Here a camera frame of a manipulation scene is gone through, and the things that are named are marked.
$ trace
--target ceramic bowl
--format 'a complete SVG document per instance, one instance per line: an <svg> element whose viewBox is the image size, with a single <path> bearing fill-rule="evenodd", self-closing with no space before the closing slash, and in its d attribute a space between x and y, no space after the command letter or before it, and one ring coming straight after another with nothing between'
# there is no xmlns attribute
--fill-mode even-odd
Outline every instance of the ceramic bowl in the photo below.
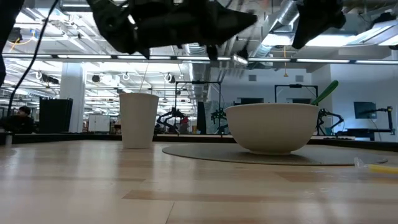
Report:
<svg viewBox="0 0 398 224"><path fill-rule="evenodd" d="M225 110L235 141L256 154L286 155L310 140L318 118L317 106L261 103Z"/></svg>

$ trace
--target green spoon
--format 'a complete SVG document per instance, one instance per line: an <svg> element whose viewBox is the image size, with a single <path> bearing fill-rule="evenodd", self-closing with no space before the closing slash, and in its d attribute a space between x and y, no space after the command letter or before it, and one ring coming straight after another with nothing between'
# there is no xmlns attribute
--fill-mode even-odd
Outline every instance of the green spoon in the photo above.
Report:
<svg viewBox="0 0 398 224"><path fill-rule="evenodd" d="M325 99L330 93L332 93L338 86L338 81L333 81L315 100L311 102L311 105L319 104L323 99Z"/></svg>

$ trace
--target white paper cup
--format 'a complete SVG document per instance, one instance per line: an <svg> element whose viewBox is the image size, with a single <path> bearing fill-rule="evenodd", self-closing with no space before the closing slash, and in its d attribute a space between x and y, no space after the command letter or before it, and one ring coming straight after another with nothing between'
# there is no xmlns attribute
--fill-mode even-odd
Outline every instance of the white paper cup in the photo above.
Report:
<svg viewBox="0 0 398 224"><path fill-rule="evenodd" d="M121 93L119 99L123 147L150 148L159 97L146 93Z"/></svg>

